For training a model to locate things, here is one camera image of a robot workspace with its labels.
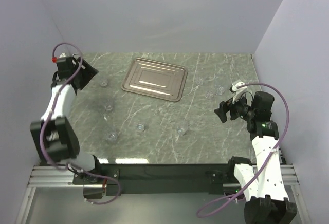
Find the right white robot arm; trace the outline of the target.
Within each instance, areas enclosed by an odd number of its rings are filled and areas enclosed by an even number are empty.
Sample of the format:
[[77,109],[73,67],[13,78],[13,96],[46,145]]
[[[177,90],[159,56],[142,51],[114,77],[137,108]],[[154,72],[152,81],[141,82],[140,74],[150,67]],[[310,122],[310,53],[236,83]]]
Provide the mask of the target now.
[[273,95],[257,91],[251,104],[245,97],[233,97],[214,111],[223,123],[243,119],[250,133],[257,167],[247,158],[232,157],[226,170],[228,180],[239,182],[243,189],[245,223],[291,223],[298,211],[283,183],[278,126],[270,119],[274,100]]

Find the clear glass three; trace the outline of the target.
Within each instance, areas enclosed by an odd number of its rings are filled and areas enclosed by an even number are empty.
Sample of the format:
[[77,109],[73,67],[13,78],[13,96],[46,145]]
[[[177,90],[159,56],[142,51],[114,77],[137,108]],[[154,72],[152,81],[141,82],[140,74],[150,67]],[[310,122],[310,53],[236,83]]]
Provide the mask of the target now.
[[114,108],[114,105],[111,101],[107,101],[103,104],[103,107],[104,107],[105,112],[112,112],[113,108]]

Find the clear glass eight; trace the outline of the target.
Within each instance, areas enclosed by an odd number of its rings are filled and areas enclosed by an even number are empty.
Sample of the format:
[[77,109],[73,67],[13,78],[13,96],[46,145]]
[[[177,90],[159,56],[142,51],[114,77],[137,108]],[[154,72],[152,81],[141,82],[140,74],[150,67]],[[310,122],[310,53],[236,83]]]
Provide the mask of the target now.
[[202,77],[197,77],[196,78],[196,84],[197,85],[203,85],[204,82],[205,82],[205,79],[204,78],[202,78]]

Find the clear glass five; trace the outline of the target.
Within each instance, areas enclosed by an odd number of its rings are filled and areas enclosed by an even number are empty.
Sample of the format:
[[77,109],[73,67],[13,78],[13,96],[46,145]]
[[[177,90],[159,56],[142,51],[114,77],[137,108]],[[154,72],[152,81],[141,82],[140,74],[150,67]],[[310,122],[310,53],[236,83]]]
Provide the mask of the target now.
[[138,132],[143,132],[145,130],[145,125],[139,122],[135,125],[135,129]]

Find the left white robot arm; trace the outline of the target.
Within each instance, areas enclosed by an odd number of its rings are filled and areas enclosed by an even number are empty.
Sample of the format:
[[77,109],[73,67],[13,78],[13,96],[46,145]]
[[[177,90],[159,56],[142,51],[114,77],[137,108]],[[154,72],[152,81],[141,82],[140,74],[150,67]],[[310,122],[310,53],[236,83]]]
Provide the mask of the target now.
[[53,74],[51,99],[39,121],[30,124],[36,151],[43,163],[70,164],[86,170],[85,178],[92,184],[103,179],[103,170],[96,156],[80,150],[79,140],[67,116],[79,90],[98,70],[80,57],[54,58],[58,70]]

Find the clear glass one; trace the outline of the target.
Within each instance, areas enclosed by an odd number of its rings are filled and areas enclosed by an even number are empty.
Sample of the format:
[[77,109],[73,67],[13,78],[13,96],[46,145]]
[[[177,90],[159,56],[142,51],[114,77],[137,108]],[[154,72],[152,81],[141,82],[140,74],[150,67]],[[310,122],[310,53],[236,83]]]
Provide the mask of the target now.
[[102,79],[100,82],[99,82],[99,85],[101,87],[106,87],[108,85],[108,79]]

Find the clear glass four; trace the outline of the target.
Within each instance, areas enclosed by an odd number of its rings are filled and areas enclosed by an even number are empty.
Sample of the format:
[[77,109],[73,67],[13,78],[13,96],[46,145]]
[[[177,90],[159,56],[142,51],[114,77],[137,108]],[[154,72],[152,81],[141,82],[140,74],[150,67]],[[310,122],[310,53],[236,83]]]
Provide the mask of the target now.
[[109,141],[109,142],[116,142],[118,139],[118,134],[116,131],[112,130],[105,135],[105,139],[106,139],[106,141]]

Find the clear glass two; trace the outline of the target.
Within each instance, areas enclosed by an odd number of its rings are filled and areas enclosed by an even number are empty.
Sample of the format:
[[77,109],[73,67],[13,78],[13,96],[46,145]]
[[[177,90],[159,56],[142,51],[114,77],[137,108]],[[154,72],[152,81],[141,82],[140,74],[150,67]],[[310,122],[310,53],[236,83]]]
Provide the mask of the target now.
[[186,123],[181,123],[177,126],[176,132],[179,136],[184,136],[186,132],[188,131],[188,124]]

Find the clear glass seven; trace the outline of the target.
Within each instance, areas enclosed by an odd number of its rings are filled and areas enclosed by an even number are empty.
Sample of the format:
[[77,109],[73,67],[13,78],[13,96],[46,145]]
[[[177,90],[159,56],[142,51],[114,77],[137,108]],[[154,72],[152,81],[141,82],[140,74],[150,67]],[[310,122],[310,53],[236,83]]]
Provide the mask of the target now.
[[226,91],[226,87],[225,86],[222,86],[220,84],[215,84],[214,85],[214,93],[215,95],[222,95],[224,92]]

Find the clear glass six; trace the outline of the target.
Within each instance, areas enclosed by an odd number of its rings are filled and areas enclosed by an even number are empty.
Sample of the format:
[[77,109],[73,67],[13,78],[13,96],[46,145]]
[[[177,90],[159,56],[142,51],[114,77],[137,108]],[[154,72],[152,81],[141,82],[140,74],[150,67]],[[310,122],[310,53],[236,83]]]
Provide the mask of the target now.
[[212,99],[213,96],[214,96],[214,93],[212,91],[208,90],[208,91],[205,92],[205,97],[207,99]]

